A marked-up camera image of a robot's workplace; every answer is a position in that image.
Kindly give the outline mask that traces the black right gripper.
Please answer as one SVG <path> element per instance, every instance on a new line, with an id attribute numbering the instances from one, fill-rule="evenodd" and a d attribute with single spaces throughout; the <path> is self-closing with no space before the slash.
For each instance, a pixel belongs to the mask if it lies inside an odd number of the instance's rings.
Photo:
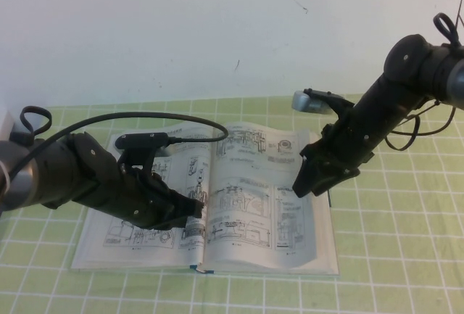
<path id="1" fill-rule="evenodd" d="M 329 125 L 320 140 L 300 152 L 302 166 L 292 186 L 294 193 L 299 198 L 308 194 L 318 197 L 359 176 L 359 166 L 373 156 L 375 147 L 373 123 Z"/>

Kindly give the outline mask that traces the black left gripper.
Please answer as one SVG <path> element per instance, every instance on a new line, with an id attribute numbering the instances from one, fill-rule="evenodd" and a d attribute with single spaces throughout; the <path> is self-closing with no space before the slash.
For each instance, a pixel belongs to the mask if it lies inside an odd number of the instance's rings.
<path id="1" fill-rule="evenodd" d="M 160 176 L 147 178 L 139 169 L 121 175 L 110 189 L 102 212 L 146 230 L 185 228 L 202 217 L 204 204 L 167 187 Z"/>

